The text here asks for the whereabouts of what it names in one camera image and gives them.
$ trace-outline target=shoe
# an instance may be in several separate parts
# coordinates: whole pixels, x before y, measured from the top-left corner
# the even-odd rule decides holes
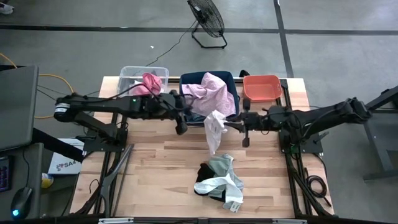
[[[14,12],[14,7],[4,4],[4,3],[0,3],[0,13],[1,14],[9,15],[12,12]]]

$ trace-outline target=pink garment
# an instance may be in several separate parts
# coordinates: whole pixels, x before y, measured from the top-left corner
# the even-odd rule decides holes
[[[148,89],[150,89],[155,95],[159,95],[159,93],[162,89],[162,79],[160,79],[159,77],[157,77],[156,75],[153,75],[151,73],[144,73],[142,75],[142,79],[144,80],[142,82],[142,84],[144,84],[146,87],[148,87]],[[129,94],[131,96],[151,94],[148,91],[148,89],[145,88],[144,86],[137,86],[137,87],[134,87],[133,89],[131,89],[129,91]]]
[[[208,116],[214,110],[218,110],[225,116],[236,113],[234,96],[228,92],[226,83],[208,72],[200,85],[182,85],[182,92],[194,96],[192,112],[196,114]],[[189,96],[185,98],[188,104],[192,102]]]

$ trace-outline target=concrete floor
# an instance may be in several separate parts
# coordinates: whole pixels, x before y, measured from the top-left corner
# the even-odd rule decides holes
[[[277,29],[273,0],[214,0],[227,28]],[[194,18],[185,0],[12,0],[14,14],[1,24],[112,27],[189,27]],[[398,30],[398,2],[393,0],[280,0],[286,29]],[[36,64],[41,73],[65,77],[80,93],[99,89],[104,75],[119,75],[126,65],[145,65],[178,41],[178,32],[55,32],[0,30],[0,52],[19,65]],[[219,40],[199,34],[210,44]],[[153,66],[179,76],[200,70],[241,69],[253,74],[286,77],[279,34],[227,33],[224,50],[199,48],[190,35]],[[304,78],[312,105],[326,106],[357,96],[368,102],[398,85],[396,35],[288,35],[294,77]],[[40,85],[68,93],[58,80]],[[38,94],[37,115],[53,113],[53,101]],[[53,119],[35,126],[55,137],[82,134]],[[398,222],[398,181],[365,184],[364,174],[380,164],[364,128],[341,125],[322,140],[328,182],[337,215],[345,218]],[[56,195],[45,212],[59,215],[70,192]]]

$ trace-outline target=computer monitor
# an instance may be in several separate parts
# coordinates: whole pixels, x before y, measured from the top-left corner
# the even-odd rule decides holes
[[[0,151],[30,144],[39,68],[0,72]]]

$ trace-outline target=fan grille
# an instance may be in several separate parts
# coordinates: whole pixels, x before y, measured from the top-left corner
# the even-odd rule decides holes
[[[202,28],[212,37],[221,37],[224,33],[224,21],[211,0],[189,0],[193,15]]]

